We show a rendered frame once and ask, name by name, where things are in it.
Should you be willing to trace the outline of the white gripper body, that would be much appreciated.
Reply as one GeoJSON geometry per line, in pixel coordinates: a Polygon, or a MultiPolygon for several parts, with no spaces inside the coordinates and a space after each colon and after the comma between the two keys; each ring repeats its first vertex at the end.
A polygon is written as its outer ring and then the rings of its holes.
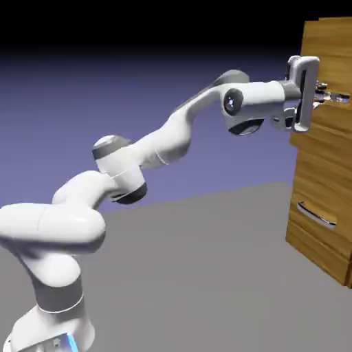
{"type": "Polygon", "coordinates": [[[311,126],[311,116],[314,110],[314,98],[320,59],[317,56],[291,56],[288,77],[299,88],[300,102],[293,119],[294,132],[307,132],[311,126]]]}

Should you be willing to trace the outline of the wood drawer front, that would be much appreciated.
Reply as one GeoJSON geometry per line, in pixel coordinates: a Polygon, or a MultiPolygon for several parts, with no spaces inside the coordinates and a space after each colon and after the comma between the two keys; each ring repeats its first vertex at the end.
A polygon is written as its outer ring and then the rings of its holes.
{"type": "Polygon", "coordinates": [[[291,204],[296,219],[311,228],[312,234],[346,259],[352,259],[352,178],[349,171],[333,162],[298,150],[291,204]],[[329,229],[297,209],[297,202],[329,221],[329,229]]]}
{"type": "Polygon", "coordinates": [[[352,289],[352,261],[291,221],[287,225],[286,242],[339,284],[352,289]]]}
{"type": "Polygon", "coordinates": [[[310,153],[352,155],[352,17],[307,21],[302,55],[320,58],[318,80],[332,92],[349,94],[349,103],[325,102],[313,110],[308,132],[291,134],[290,142],[310,153]]]}

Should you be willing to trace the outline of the light wood cabinet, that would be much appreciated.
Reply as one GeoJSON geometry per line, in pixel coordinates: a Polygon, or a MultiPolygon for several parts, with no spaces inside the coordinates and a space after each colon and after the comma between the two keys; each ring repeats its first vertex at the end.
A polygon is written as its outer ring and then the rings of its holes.
{"type": "Polygon", "coordinates": [[[352,289],[352,16],[305,23],[303,56],[317,56],[311,128],[298,150],[286,241],[352,289]]]}

